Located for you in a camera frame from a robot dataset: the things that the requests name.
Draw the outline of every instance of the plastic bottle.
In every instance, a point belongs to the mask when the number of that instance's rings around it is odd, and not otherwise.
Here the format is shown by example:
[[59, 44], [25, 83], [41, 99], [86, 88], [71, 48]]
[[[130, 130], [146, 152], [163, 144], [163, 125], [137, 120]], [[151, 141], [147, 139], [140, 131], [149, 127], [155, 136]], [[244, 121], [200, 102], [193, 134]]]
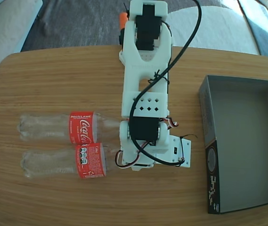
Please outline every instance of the plastic bottle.
[[22, 115], [17, 127], [24, 141], [52, 140], [89, 144], [110, 142], [119, 136], [117, 120], [95, 112], [71, 112], [50, 116]]
[[104, 177], [107, 171], [117, 168], [114, 162], [117, 151], [101, 143], [55, 151], [29, 150], [23, 154], [21, 167], [28, 178], [66, 173], [77, 173], [81, 178]]

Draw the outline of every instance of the orange part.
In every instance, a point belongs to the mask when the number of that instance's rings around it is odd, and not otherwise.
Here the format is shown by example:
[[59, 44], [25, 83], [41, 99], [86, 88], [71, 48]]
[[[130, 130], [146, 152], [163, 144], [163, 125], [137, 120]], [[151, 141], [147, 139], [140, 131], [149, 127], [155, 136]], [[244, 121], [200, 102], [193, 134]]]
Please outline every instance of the orange part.
[[119, 29], [122, 30], [125, 28], [126, 22], [128, 22], [128, 14], [127, 13], [120, 13], [119, 14]]

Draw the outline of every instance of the cardboard box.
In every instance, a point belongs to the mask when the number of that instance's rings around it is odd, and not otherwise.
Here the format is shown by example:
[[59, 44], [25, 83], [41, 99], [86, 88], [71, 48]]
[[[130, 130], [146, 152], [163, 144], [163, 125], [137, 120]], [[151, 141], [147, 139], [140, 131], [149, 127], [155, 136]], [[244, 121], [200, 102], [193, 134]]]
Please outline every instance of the cardboard box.
[[268, 81], [208, 75], [199, 95], [208, 213], [268, 204]]

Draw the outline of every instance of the red bottle label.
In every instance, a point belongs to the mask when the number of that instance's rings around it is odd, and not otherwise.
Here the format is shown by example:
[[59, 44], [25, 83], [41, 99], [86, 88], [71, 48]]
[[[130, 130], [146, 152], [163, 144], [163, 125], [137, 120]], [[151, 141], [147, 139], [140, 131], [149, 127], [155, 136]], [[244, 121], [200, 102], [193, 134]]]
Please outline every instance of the red bottle label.
[[106, 175], [105, 155], [100, 143], [75, 147], [77, 172], [81, 178], [97, 178]]
[[69, 118], [69, 136], [72, 144], [95, 143], [93, 112], [72, 112]]

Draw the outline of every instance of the wooden table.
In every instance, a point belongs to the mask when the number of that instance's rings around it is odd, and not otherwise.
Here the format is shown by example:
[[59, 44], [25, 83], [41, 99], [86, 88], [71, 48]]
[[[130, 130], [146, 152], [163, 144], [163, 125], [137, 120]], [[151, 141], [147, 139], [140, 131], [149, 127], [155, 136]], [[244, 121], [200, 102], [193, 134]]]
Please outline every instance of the wooden table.
[[205, 75], [268, 79], [268, 57], [190, 48], [170, 73], [172, 134], [192, 139], [190, 169], [156, 165], [106, 178], [76, 175], [28, 180], [20, 167], [29, 148], [16, 126], [23, 113], [100, 110], [121, 115], [119, 46], [47, 49], [13, 54], [0, 65], [0, 225], [12, 226], [268, 226], [268, 205], [207, 214], [206, 164], [198, 89]]

